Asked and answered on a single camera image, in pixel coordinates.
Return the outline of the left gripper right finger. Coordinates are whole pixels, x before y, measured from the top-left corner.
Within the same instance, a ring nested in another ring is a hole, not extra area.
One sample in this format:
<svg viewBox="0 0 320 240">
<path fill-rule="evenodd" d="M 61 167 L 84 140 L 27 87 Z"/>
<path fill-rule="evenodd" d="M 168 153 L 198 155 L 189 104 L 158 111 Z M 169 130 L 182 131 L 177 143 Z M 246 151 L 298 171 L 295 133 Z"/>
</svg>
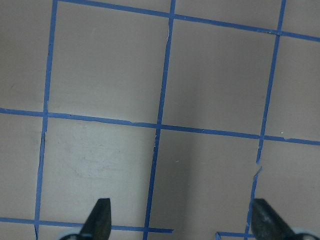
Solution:
<svg viewBox="0 0 320 240">
<path fill-rule="evenodd" d="M 298 240 L 296 234 L 263 198 L 252 202 L 251 231 L 256 240 Z"/>
</svg>

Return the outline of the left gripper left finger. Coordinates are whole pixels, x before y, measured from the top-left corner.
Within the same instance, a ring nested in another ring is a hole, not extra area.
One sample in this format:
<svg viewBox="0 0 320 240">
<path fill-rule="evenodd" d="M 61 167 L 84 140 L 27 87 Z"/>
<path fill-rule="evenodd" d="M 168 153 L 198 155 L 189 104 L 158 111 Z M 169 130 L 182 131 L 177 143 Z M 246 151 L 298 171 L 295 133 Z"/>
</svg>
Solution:
<svg viewBox="0 0 320 240">
<path fill-rule="evenodd" d="M 80 232 L 78 240 L 108 240 L 112 229 L 111 200 L 97 200 Z"/>
</svg>

